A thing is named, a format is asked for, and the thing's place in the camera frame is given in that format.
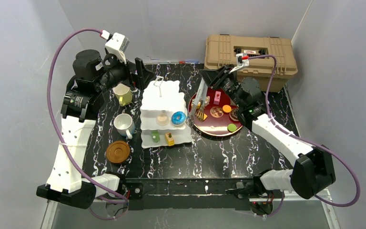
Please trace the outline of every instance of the yellow mug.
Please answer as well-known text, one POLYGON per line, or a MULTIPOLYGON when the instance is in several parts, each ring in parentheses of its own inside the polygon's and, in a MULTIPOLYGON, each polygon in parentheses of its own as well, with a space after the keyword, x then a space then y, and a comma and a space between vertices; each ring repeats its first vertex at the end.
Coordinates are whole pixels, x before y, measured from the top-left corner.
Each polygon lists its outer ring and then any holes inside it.
POLYGON ((120 106, 125 106, 131 103, 132 92, 131 89, 126 85, 119 83, 117 86, 113 88, 113 92, 116 95, 120 103, 120 106))

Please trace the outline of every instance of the black marble table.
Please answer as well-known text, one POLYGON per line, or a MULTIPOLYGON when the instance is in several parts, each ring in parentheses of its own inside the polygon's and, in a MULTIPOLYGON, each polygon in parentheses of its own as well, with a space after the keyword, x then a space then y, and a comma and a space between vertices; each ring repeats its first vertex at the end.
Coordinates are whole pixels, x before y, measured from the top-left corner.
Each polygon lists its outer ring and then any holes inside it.
MULTIPOLYGON (((203 64, 150 64, 146 65, 165 80, 179 80, 181 92, 188 103, 200 84, 199 69, 203 64)), ((133 91, 133 102, 120 107, 112 91, 105 94, 106 104, 99 113, 86 151, 83 169, 90 176, 106 171, 124 174, 126 178, 241 178, 252 177, 266 169, 288 169, 291 165, 263 138, 242 128, 231 137, 211 139, 192 129, 194 144, 173 147, 141 148, 141 121, 139 119, 142 91, 133 91), (114 118, 130 114, 136 125, 133 139, 118 134, 114 118), (106 159, 107 146, 117 140, 126 141, 131 148, 130 157, 120 165, 106 159)), ((275 119, 289 130, 296 132, 294 118, 287 97, 282 90, 270 93, 269 102, 275 119)))

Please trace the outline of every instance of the white mug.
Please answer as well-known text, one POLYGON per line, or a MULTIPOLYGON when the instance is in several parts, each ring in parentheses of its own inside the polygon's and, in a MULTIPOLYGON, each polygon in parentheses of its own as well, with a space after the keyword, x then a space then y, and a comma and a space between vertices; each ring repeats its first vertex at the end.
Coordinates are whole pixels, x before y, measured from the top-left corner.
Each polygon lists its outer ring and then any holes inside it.
POLYGON ((114 119, 114 126, 121 136, 128 137, 132 139, 132 134, 135 131, 135 125, 132 121, 132 117, 129 114, 119 114, 114 119))

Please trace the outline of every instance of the red plate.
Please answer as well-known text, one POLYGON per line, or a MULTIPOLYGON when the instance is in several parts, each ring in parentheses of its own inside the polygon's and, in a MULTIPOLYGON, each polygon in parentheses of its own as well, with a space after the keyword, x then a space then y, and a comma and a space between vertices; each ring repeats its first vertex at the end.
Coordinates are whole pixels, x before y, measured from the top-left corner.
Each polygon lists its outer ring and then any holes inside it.
MULTIPOLYGON (((195 99, 196 94, 193 95, 192 99, 189 102, 189 107, 188 110, 189 112, 191 111, 191 104, 192 104, 192 100, 195 99)), ((201 132, 211 135, 211 136, 229 136, 229 135, 233 135, 236 132, 238 132, 241 128, 242 128, 242 124, 239 121, 233 121, 230 117, 229 117, 229 113, 223 113, 223 115, 219 118, 216 118, 214 116, 211 115, 211 109, 213 109, 213 107, 220 107, 221 111, 222 111, 222 106, 224 105, 230 105, 232 109, 236 108, 237 106, 231 105, 231 99, 222 91, 222 90, 212 90, 210 88, 208 88, 207 90, 207 96, 210 97, 210 103, 204 108, 204 113, 208 116, 206 118, 206 120, 204 120, 204 122, 200 122, 197 117, 194 117, 194 126, 197 127, 197 129, 199 129, 201 132), (221 92, 221 98, 220 98, 220 102, 218 105, 214 104, 214 97, 215 97, 215 92, 221 92), (236 125, 236 131, 234 132, 229 132, 228 131, 228 125, 229 124, 235 124, 236 125)))

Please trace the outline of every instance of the black bracket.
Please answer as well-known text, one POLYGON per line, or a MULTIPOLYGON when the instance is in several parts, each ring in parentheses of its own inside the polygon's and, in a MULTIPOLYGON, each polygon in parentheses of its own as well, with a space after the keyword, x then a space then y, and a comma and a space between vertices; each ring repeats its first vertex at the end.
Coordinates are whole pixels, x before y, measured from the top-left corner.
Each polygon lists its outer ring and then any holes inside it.
POLYGON ((230 64, 224 65, 220 69, 216 70, 201 69, 199 73, 207 86, 211 87, 211 89, 218 89, 226 77, 233 77, 233 79, 235 79, 235 76, 229 74, 228 72, 228 70, 232 69, 233 67, 234 65, 230 64))
POLYGON ((239 199, 254 197, 254 183, 252 180, 247 182, 237 182, 236 187, 225 191, 226 194, 232 194, 239 199))
POLYGON ((142 199, 144 187, 142 183, 127 183, 127 188, 130 190, 130 198, 132 200, 142 199))
POLYGON ((50 189, 50 185, 40 185, 37 187, 36 195, 71 207, 87 209, 93 203, 96 187, 91 183, 82 182, 79 190, 68 193, 68 190, 65 189, 62 192, 58 192, 50 189))
POLYGON ((154 72, 145 68, 141 58, 135 58, 135 67, 137 74, 131 73, 132 80, 135 82, 136 88, 144 90, 149 85, 149 82, 156 78, 156 75, 154 72))

